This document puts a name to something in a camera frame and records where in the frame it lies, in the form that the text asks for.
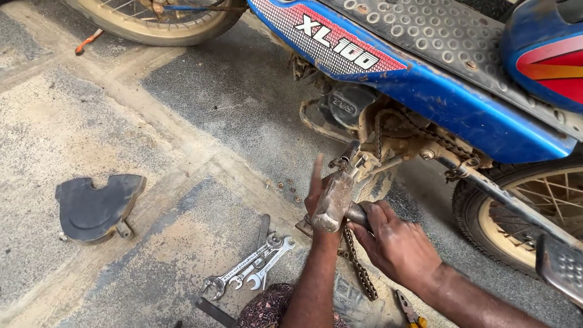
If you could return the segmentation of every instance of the rear wheel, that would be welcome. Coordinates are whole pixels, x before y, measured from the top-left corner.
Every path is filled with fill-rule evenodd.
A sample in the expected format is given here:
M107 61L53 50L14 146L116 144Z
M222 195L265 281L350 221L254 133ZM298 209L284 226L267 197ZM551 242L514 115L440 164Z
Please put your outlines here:
M242 11L164 12L156 15L140 0L62 0L102 30L153 46L191 46L220 36ZM181 0L180 5L208 6L214 0ZM220 6L242 8L245 0L224 0Z
M541 163L495 164L481 171L556 225L583 240L583 155ZM537 277L536 238L541 231L461 180L452 200L464 235L486 254Z

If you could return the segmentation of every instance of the wrench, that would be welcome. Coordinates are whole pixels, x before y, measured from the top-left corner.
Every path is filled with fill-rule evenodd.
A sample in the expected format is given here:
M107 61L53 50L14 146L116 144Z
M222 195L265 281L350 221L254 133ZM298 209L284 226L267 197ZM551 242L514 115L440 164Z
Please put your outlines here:
M267 271L269 271L269 269L271 269L271 267L273 267L275 265L275 263L279 260L279 258L282 255L284 255L288 250L296 247L296 243L294 243L294 242L290 243L291 239L292 239L291 236L285 237L283 239L283 247L281 249L279 249L277 253L275 253L275 255L269 260L269 262L267 262L265 267L263 267L261 270L257 271L256 273L253 273L252 275L249 276L249 278L247 278L248 282L251 280L255 281L255 286L253 286L251 288L252 291L259 289L259 287L261 286L261 280L263 280L265 278Z
M271 254L271 253L273 253L273 252L275 252L275 248L272 248L272 249L270 249L270 250L266 250L266 251L265 251L265 253L264 253L264 255L263 255L263 257L264 257L264 258L266 258L268 255L270 255L270 254ZM235 281L236 281L236 282L237 282L237 286L235 287L235 290L237 290L237 289L241 288L241 286L243 286L243 279L245 279L245 277L246 277L246 276L247 276L249 273L251 273L251 271L253 271L253 269L255 269L255 267L258 265L258 262L259 262L259 261L263 261L263 262L265 262L265 260L264 260L264 259L261 259L261 258L259 258L259 259L256 259L256 260L255 260L255 262L253 262L253 264L252 264L252 265L250 265L249 267L247 267L247 268L245 269L245 271L243 271L241 274L239 274L239 275L236 275L236 276L234 276L233 278L231 278L231 280L229 280L229 285L230 285L232 282L235 282Z
M283 247L282 241L280 241L277 245L272 245L270 243L270 242L273 242L272 238L274 235L275 235L275 232L272 232L268 236L267 241L265 242L265 244L263 246L261 246L255 252L253 252L253 254L249 255L246 259L239 262L239 264L237 264L234 268L229 270L229 272L227 272L226 274L223 274L220 277L210 276L210 277L206 278L202 282L202 288L201 288L200 294L204 293L206 291L206 289L209 288L210 285L212 285L215 287L215 289L217 291L217 294L212 299L212 301L216 301L221 296L223 296L225 284L227 284L229 279L233 278L239 271L241 271L242 268L244 268L247 264L250 264L251 262L253 262L259 255L261 255L261 253L265 252L266 250L269 250L271 248L279 250Z

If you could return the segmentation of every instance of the dusty floor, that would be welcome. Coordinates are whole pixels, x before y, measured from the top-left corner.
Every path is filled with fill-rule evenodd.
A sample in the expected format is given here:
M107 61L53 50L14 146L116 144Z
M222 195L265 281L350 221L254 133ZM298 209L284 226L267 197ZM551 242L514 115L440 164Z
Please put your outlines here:
M287 54L248 22L254 28L240 22L191 48L106 33L76 57L91 25L55 3L2 7L0 327L219 327L194 308L199 286L253 251L263 213L298 243L269 283L297 279L309 240L293 227L304 214L294 198L307 193L315 155L330 159L342 145L303 127L297 106L314 90L292 81ZM580 326L569 301L465 242L440 172L402 165L387 199L484 288L549 324ZM60 242L55 186L81 176L102 186L116 173L147 177L128 218L137 237L95 247ZM293 179L297 192L287 184L265 190L266 179ZM335 305L352 327L401 327L394 283L363 261L381 299L363 298L341 261ZM227 287L218 304L237 316L254 295ZM431 327L452 326L407 296Z

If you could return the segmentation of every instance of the blue side panel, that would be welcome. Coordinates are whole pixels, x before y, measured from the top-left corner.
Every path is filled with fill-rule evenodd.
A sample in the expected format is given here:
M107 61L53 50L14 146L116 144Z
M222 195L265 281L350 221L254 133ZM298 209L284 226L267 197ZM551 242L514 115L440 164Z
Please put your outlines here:
M482 89L428 62L406 54L349 19L317 1L248 0L256 15L291 48L331 78L372 86L401 102L429 120L446 128L472 146L502 163L538 162L567 156L576 140L559 134L524 111L495 99ZM312 37L294 30L302 15L321 22L313 27ZM331 62L323 51L331 52L337 39L314 43L318 28L326 27L334 35L349 34L361 47L391 57L402 69L361 72L351 71L343 63ZM322 43L329 43L327 49Z
M583 35L583 23L566 23L559 15L554 0L527 1L514 11L500 38L504 68L518 84L537 98L558 108L583 114L583 104L552 91L517 69L518 58L528 51L580 35Z

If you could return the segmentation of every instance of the motorcycle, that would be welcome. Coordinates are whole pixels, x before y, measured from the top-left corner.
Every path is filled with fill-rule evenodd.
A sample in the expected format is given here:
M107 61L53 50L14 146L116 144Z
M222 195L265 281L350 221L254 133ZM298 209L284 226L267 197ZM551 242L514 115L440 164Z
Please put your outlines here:
M250 9L319 89L305 125L361 143L358 179L437 160L476 247L583 305L583 1L519 0L505 24L454 0L64 1L156 46L212 39Z

